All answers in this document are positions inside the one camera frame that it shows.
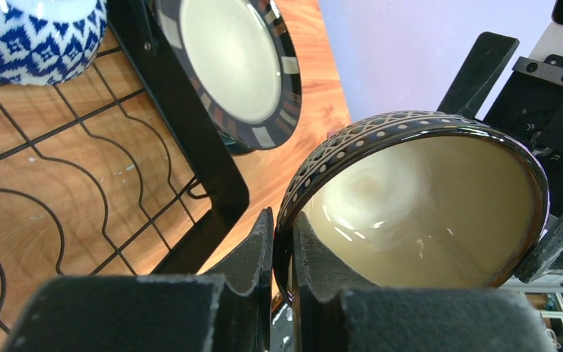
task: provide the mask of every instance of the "wooden surface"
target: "wooden surface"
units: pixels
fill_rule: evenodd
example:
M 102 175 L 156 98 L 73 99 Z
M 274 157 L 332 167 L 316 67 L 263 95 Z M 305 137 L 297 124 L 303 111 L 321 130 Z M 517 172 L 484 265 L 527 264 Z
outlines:
M 245 238 L 261 209 L 270 206 L 276 214 L 303 159 L 329 131 L 349 123 L 316 0 L 280 1 L 279 8 L 301 66 L 301 120 L 280 148 L 235 159 L 251 204 L 202 270 Z M 101 51 L 116 46 L 109 35 Z M 0 346 L 3 328 L 13 325 L 41 282 L 58 273 L 147 274 L 192 226 L 185 208 L 194 220 L 210 208 L 207 199 L 176 198 L 175 191 L 193 173 L 146 93 L 126 100 L 123 110 L 115 104 L 75 123 L 114 102 L 112 93 L 119 99 L 141 91 L 122 53 L 99 57 L 95 65 L 108 88 L 94 67 L 59 90 L 0 87 L 1 104 L 24 133 L 0 109 L 0 266 L 7 289 Z M 34 147 L 25 147 L 25 138 Z M 163 208 L 163 215 L 147 226 Z M 117 247 L 123 249 L 120 255 Z M 2 287 L 0 277 L 0 297 Z

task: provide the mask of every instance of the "bowl rim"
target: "bowl rim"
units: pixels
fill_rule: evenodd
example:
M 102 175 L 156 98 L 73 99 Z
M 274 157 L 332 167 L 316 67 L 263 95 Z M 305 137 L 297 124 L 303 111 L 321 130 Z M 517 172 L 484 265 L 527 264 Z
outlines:
M 451 117 L 452 119 L 461 119 L 461 117 L 448 114 L 436 115 L 436 117 L 445 116 Z M 397 123 L 393 125 L 407 122 L 405 120 L 406 119 L 398 120 Z M 528 173 L 530 186 L 533 187 L 534 191 L 534 212 L 528 232 L 522 237 L 520 243 L 516 246 L 515 251 L 505 261 L 504 267 L 495 273 L 491 280 L 487 281 L 482 287 L 470 288 L 499 287 L 504 284 L 512 276 L 521 259 L 529 253 L 532 247 L 538 242 L 542 231 L 545 228 L 545 224 L 549 217 L 548 179 L 540 162 L 534 157 L 532 152 L 530 152 L 528 148 L 526 148 L 518 140 L 496 130 L 495 128 L 491 128 L 480 121 L 474 122 L 474 124 L 466 123 L 465 125 L 452 125 L 452 122 L 448 122 L 447 124 L 442 123 L 432 127 L 422 126 L 421 130 L 418 128 L 412 128 L 409 131 L 385 135 L 382 139 L 373 143 L 366 143 L 364 146 L 352 151 L 343 161 L 329 169 L 326 174 L 316 177 L 310 184 L 310 190 L 300 195 L 297 201 L 293 203 L 293 206 L 288 208 L 289 213 L 284 217 L 284 221 L 279 221 L 281 216 L 277 219 L 278 222 L 275 228 L 273 245 L 273 267 L 275 269 L 275 279 L 279 292 L 283 296 L 284 300 L 286 302 L 292 302 L 292 293 L 287 289 L 287 280 L 290 277 L 288 274 L 290 258 L 292 257 L 292 226 L 297 218 L 297 215 L 301 212 L 304 205 L 312 198 L 312 196 L 332 178 L 336 177 L 341 171 L 369 155 L 405 142 L 440 136 L 463 136 L 494 143 L 506 150 L 509 150 L 512 155 L 516 156 L 522 167 L 524 167 Z M 392 125 L 384 125 L 383 129 L 390 126 Z M 282 207 L 279 210 L 280 214 L 283 210 L 284 207 L 282 204 Z

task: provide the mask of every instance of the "metal wire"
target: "metal wire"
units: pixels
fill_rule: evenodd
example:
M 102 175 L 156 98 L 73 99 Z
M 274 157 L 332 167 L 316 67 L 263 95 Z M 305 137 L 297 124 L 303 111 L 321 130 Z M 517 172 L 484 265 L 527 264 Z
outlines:
M 107 56 L 107 55 L 111 55 L 111 54 L 115 54 L 120 52 L 122 49 L 120 47 L 117 48 L 112 48 L 112 49 L 108 49 L 106 51 L 100 52 L 97 55 L 97 58 L 103 57 L 103 56 Z M 98 66 L 96 64 L 92 64 L 92 67 L 90 68 L 90 70 L 94 70 L 99 76 L 100 76 L 100 80 L 103 82 L 103 86 L 108 90 L 108 92 L 111 95 L 111 102 L 107 103 L 104 106 L 101 106 L 98 109 L 95 109 L 94 111 L 79 116 L 76 113 L 76 110 L 73 108 L 72 103 L 67 99 L 67 97 L 65 96 L 65 94 L 62 92 L 62 90 L 58 87 L 58 86 L 54 86 L 54 89 L 56 91 L 56 93 L 59 95 L 59 97 L 63 100 L 63 103 L 66 105 L 67 109 L 70 111 L 70 113 L 75 117 L 74 120 L 69 121 L 67 123 L 65 123 L 64 125 L 61 125 L 57 128 L 52 129 L 51 131 L 44 133 L 41 136 L 37 136 L 34 138 L 29 138 L 29 136 L 27 136 L 27 134 L 25 134 L 25 132 L 23 131 L 22 127 L 18 124 L 18 122 L 16 121 L 16 119 L 11 115 L 11 113 L 8 112 L 7 109 L 5 109 L 4 104 L 0 101 L 0 110 L 3 113 L 3 115 L 7 118 L 7 120 L 10 122 L 10 124 L 12 125 L 12 127 L 14 127 L 16 129 L 16 131 L 18 132 L 18 134 L 24 139 L 24 143 L 21 145 L 18 145 L 16 147 L 13 147 L 9 150 L 6 150 L 2 153 L 0 153 L 0 161 L 8 158 L 16 153 L 19 153 L 23 150 L 27 150 L 28 148 L 33 150 L 36 154 L 39 155 L 39 157 L 45 161 L 50 161 L 50 162 L 54 162 L 54 163 L 61 163 L 64 165 L 68 165 L 70 167 L 76 168 L 78 171 L 82 172 L 87 178 L 89 178 L 94 184 L 95 187 L 98 189 L 98 191 L 100 192 L 100 195 L 102 197 L 102 202 L 103 202 L 103 209 L 104 209 L 104 215 L 103 215 L 103 224 L 102 224 L 102 230 L 101 230 L 101 234 L 104 238 L 104 240 L 112 247 L 113 252 L 103 261 L 100 263 L 100 265 L 98 265 L 96 268 L 94 268 L 93 270 L 91 270 L 89 272 L 90 275 L 93 274 L 98 274 L 99 272 L 101 272 L 113 259 L 115 259 L 116 257 L 119 257 L 121 259 L 121 261 L 123 261 L 123 263 L 126 265 L 126 267 L 128 268 L 128 270 L 133 274 L 133 275 L 137 275 L 135 269 L 133 268 L 133 266 L 131 265 L 131 263 L 128 262 L 128 260 L 125 258 L 125 256 L 122 254 L 122 252 L 124 251 L 124 249 L 126 249 L 128 247 L 128 245 L 130 245 L 131 243 L 133 243 L 134 240 L 136 240 L 148 227 L 152 226 L 152 228 L 154 229 L 154 231 L 156 232 L 157 236 L 161 239 L 161 241 L 163 242 L 164 246 L 167 249 L 170 249 L 170 245 L 169 242 L 167 241 L 166 238 L 166 234 L 163 234 L 161 232 L 161 230 L 159 229 L 159 227 L 157 226 L 157 224 L 155 223 L 155 221 L 162 216 L 168 209 L 170 209 L 171 206 L 173 206 L 176 202 L 179 202 L 180 205 L 182 206 L 182 208 L 184 209 L 185 213 L 187 214 L 188 218 L 194 223 L 194 217 L 192 216 L 191 212 L 189 211 L 189 209 L 187 208 L 186 204 L 184 203 L 183 199 L 181 199 L 181 196 L 184 195 L 185 193 L 189 193 L 188 196 L 190 195 L 191 189 L 196 186 L 198 184 L 198 181 L 195 177 L 192 177 L 191 180 L 181 189 L 177 189 L 173 184 L 172 184 L 172 160 L 170 158 L 169 155 L 169 148 L 167 146 L 167 144 L 165 143 L 165 141 L 163 140 L 163 138 L 161 138 L 161 135 L 159 134 L 159 132 L 154 129 L 154 127 L 152 127 L 149 123 L 145 122 L 144 120 L 135 118 L 130 116 L 126 110 L 124 109 L 124 107 L 122 106 L 122 104 L 132 98 L 135 98 L 143 93 L 146 93 L 146 89 L 139 89 L 135 92 L 132 92 L 128 95 L 126 95 L 125 97 L 122 98 L 118 98 L 114 92 L 114 90 L 110 87 L 110 85 L 108 84 L 105 76 L 103 75 L 103 72 L 98 68 Z M 0 82 L 0 87 L 7 85 L 7 83 L 4 82 Z M 132 120 L 135 123 L 138 123 L 140 125 L 143 125 L 144 128 L 149 129 L 150 131 L 152 131 L 156 138 L 158 138 L 158 140 L 161 142 L 164 152 L 166 154 L 166 162 L 168 163 L 169 166 L 169 171 L 168 171 L 168 175 L 167 175 L 167 179 L 166 182 L 169 185 L 169 187 L 171 188 L 174 196 L 171 200 L 169 200 L 169 202 L 167 204 L 165 204 L 157 213 L 149 213 L 148 211 L 146 211 L 146 209 L 144 208 L 143 205 L 143 194 L 144 194 L 144 180 L 143 180 L 143 174 L 141 173 L 141 167 L 138 165 L 138 163 L 136 162 L 136 159 L 133 157 L 133 155 L 123 146 L 121 145 L 119 142 L 116 142 L 110 138 L 104 137 L 104 136 L 99 136 L 97 134 L 94 134 L 93 132 L 91 132 L 88 127 L 86 126 L 86 121 L 94 116 L 99 115 L 100 113 L 107 111 L 113 107 L 117 106 L 120 111 L 122 112 L 123 116 L 126 119 Z M 107 200 L 107 196 L 105 191 L 103 190 L 102 186 L 100 185 L 100 182 L 98 182 L 98 180 L 94 177 L 94 175 L 86 170 L 85 168 L 83 168 L 82 166 L 73 163 L 72 161 L 68 161 L 62 158 L 54 158 L 54 157 L 50 157 L 50 156 L 46 156 L 44 154 L 42 154 L 42 152 L 36 147 L 36 144 L 51 138 L 52 136 L 57 135 L 58 133 L 61 133 L 63 131 L 66 131 L 69 128 L 75 127 L 77 125 L 80 125 L 83 130 L 85 131 L 85 133 L 93 138 L 93 139 L 97 139 L 97 140 L 102 140 L 105 142 L 108 142 L 110 144 L 112 144 L 113 146 L 117 147 L 119 150 L 121 150 L 124 154 L 126 154 L 126 156 L 130 159 L 130 162 L 132 163 L 132 165 L 134 165 L 134 169 L 136 170 L 137 175 L 139 176 L 139 198 L 138 198 L 138 206 L 139 206 L 139 210 L 142 211 L 142 213 L 146 216 L 147 221 L 140 227 L 137 229 L 137 231 L 135 231 L 134 233 L 132 233 L 132 235 L 124 242 L 122 243 L 120 246 L 116 245 L 112 239 L 110 239 L 110 237 L 107 235 L 106 233 L 106 228 L 107 228 L 107 223 L 108 223 L 108 217 L 109 217 L 109 207 L 108 207 L 108 200 Z M 1 193 L 5 193 L 5 194 L 12 194 L 18 197 L 23 197 L 26 198 L 27 200 L 31 200 L 32 202 L 36 203 L 37 205 L 39 205 L 40 207 L 42 207 L 52 218 L 52 220 L 54 221 L 56 228 L 57 228 L 57 232 L 59 233 L 59 255 L 57 256 L 56 262 L 55 262 L 55 274 L 56 275 L 62 275 L 62 269 L 61 269 L 61 264 L 63 261 L 63 257 L 64 257 L 64 253 L 65 253 L 65 234 L 64 234 L 64 228 L 62 226 L 62 222 L 60 221 L 60 219 L 58 218 L 58 216 L 55 214 L 55 212 L 53 210 L 51 210 L 51 208 L 45 204 L 44 202 L 42 202 L 40 199 L 33 197 L 31 194 L 27 194 L 25 192 L 22 191 L 18 191 L 18 190 L 14 190 L 14 189 L 7 189 L 7 188 L 0 188 L 0 192 Z M 7 272 L 4 269 L 4 266 L 1 264 L 0 261 L 0 282 L 1 282 L 1 292 L 0 292 L 0 329 L 6 333 L 9 333 L 10 331 L 10 327 L 7 326 L 6 323 L 4 323 L 1 319 L 1 310 L 2 307 L 4 305 L 5 299 L 6 299 L 6 295 L 7 295 Z

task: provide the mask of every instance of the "wood grain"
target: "wood grain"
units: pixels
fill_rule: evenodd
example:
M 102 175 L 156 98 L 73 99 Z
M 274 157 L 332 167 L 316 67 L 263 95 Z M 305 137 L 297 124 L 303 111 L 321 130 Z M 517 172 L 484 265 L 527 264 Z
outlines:
M 329 131 L 349 123 L 316 0 L 282 0 L 278 6 L 301 66 L 301 119 L 283 146 L 235 159 L 251 204 L 202 270 L 246 237 L 261 209 L 272 207 L 276 214 L 305 157 Z M 108 33 L 101 51 L 116 47 Z M 195 220 L 210 209 L 207 199 L 176 198 L 194 175 L 141 88 L 121 52 L 98 57 L 58 89 L 0 87 L 0 102 L 22 132 L 0 109 L 5 326 L 12 326 L 37 286 L 58 273 L 148 274 L 193 225 L 183 204 Z M 107 106 L 130 95 L 121 106 Z M 154 225 L 144 226 L 164 208 Z M 0 329 L 0 346 L 5 337 Z

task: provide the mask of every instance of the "blue and white bowl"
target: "blue and white bowl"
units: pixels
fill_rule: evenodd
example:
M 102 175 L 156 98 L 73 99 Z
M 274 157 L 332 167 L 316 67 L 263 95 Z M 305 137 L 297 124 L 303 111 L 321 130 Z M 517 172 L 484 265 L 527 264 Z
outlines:
M 57 84 L 81 75 L 106 31 L 106 0 L 0 0 L 0 81 Z

